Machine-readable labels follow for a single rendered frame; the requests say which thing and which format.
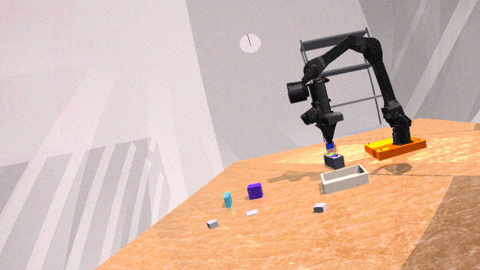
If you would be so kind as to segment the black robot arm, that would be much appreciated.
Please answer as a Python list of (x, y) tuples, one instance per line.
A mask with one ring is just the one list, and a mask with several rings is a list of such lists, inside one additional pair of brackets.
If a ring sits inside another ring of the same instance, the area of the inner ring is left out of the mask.
[[(383, 51), (381, 44), (375, 37), (354, 37), (348, 35), (344, 40), (328, 52), (324, 53), (324, 55), (306, 62), (303, 70), (304, 77), (301, 81), (286, 84), (290, 103), (294, 104), (300, 101), (307, 101), (310, 94), (312, 99), (328, 96), (325, 83), (329, 82), (330, 79), (325, 76), (322, 76), (320, 79), (316, 78), (332, 61), (345, 53), (348, 49), (362, 53), (373, 68), (373, 72), (376, 76), (384, 100), (384, 107), (381, 108), (383, 119), (389, 123), (389, 126), (393, 130), (392, 145), (402, 146), (413, 143), (414, 141), (411, 140), (410, 136), (412, 120), (404, 114), (402, 106), (395, 98), (392, 84), (390, 83), (385, 65), (383, 64)], [(307, 84), (311, 79), (313, 79), (313, 83)], [(310, 94), (308, 87), (310, 89)], [(323, 117), (319, 105), (314, 106), (301, 115), (301, 119), (305, 125), (310, 125), (316, 118), (318, 118), (318, 115), (320, 119)]]

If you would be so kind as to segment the white flat bar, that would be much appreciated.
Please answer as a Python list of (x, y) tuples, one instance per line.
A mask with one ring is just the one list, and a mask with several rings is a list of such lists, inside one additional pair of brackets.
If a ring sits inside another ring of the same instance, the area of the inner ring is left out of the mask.
[(246, 211), (247, 217), (252, 216), (252, 215), (257, 215), (257, 214), (259, 214), (257, 209), (254, 209), (252, 211)]

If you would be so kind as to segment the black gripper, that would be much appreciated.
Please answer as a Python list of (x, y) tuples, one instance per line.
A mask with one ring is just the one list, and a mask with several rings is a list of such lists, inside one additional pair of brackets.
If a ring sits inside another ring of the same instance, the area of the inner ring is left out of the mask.
[[(335, 127), (336, 124), (340, 121), (344, 120), (344, 116), (341, 112), (333, 112), (331, 111), (331, 107), (329, 102), (331, 99), (326, 97), (319, 97), (319, 98), (314, 98), (312, 99), (313, 103), (311, 103), (311, 106), (313, 105), (319, 105), (319, 108), (322, 112), (323, 117), (320, 118), (318, 115), (318, 118), (312, 121), (311, 125), (313, 123), (316, 123), (314, 125), (315, 127), (318, 127), (321, 129), (323, 136), (325, 137), (325, 141), (328, 144), (332, 144), (333, 136), (335, 133)], [(315, 106), (314, 106), (315, 107)]]

